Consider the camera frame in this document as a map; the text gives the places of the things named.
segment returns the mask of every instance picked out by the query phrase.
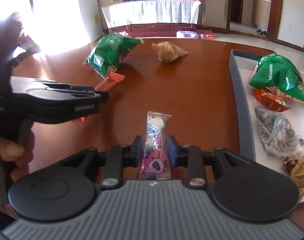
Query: round black pad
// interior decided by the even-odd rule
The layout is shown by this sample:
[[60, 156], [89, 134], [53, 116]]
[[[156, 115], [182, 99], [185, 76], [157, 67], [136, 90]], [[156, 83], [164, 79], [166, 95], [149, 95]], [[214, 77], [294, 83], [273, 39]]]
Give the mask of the round black pad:
[[87, 209], [95, 199], [95, 187], [81, 170], [52, 166], [14, 183], [8, 199], [19, 216], [54, 222], [72, 218]]
[[261, 165], [231, 167], [213, 185], [214, 202], [241, 220], [266, 223], [288, 218], [298, 202], [294, 182]]

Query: green snack bag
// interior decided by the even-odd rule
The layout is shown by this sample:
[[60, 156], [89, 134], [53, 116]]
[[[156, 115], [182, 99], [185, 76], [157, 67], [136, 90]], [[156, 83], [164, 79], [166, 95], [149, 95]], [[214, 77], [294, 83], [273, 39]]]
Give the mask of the green snack bag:
[[279, 54], [266, 55], [258, 60], [249, 84], [257, 89], [277, 87], [279, 94], [304, 102], [304, 81], [290, 60]]
[[91, 65], [98, 74], [106, 78], [110, 71], [118, 70], [120, 63], [138, 43], [143, 43], [143, 40], [117, 33], [106, 35], [99, 40], [84, 65]]

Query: brown table surface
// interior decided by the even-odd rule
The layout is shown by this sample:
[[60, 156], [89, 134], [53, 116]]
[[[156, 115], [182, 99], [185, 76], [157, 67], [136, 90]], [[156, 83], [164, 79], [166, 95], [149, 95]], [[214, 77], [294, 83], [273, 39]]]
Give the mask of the brown table surface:
[[[197, 145], [208, 151], [224, 146], [239, 153], [236, 105], [228, 66], [230, 51], [237, 49], [262, 56], [272, 51], [220, 41], [170, 39], [189, 54], [164, 64], [151, 44], [166, 40], [145, 39], [145, 44], [138, 44], [127, 55], [118, 71], [125, 75], [124, 81], [111, 92], [100, 112], [84, 124], [35, 123], [36, 144], [30, 171], [87, 147], [105, 151], [120, 143], [131, 144], [136, 135], [144, 139], [148, 111], [173, 115], [166, 131], [180, 144]], [[13, 75], [95, 87], [102, 78], [82, 65], [93, 47], [89, 44], [53, 56], [36, 54], [15, 68]], [[206, 172], [209, 182], [213, 182], [210, 167], [206, 167]], [[125, 179], [138, 179], [138, 175], [139, 168], [124, 169]], [[172, 169], [173, 179], [185, 176], [185, 168]], [[297, 208], [292, 218], [304, 229], [304, 207]]]

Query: human hand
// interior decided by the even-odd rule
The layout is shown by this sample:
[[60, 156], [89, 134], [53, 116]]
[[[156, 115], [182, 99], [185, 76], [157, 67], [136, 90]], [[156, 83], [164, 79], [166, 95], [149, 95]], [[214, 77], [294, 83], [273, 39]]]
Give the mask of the human hand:
[[28, 135], [25, 146], [0, 137], [0, 155], [5, 162], [15, 162], [17, 168], [12, 170], [11, 178], [13, 181], [29, 173], [28, 163], [33, 159], [35, 136], [33, 132]]

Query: white tray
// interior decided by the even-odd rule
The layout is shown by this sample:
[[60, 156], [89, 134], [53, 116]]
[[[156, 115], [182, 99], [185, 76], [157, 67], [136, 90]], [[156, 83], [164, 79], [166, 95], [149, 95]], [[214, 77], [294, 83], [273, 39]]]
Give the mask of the white tray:
[[[254, 113], [254, 107], [260, 104], [253, 96], [254, 88], [250, 85], [247, 86], [249, 76], [253, 72], [258, 58], [260, 56], [250, 53], [231, 52], [230, 72], [236, 97], [239, 136], [242, 136], [240, 138], [240, 154], [289, 177], [281, 169], [285, 157], [275, 157], [267, 154], [260, 140]], [[294, 102], [287, 102], [287, 106], [291, 109], [282, 112], [282, 114], [290, 121], [295, 132], [304, 139], [304, 107]]]

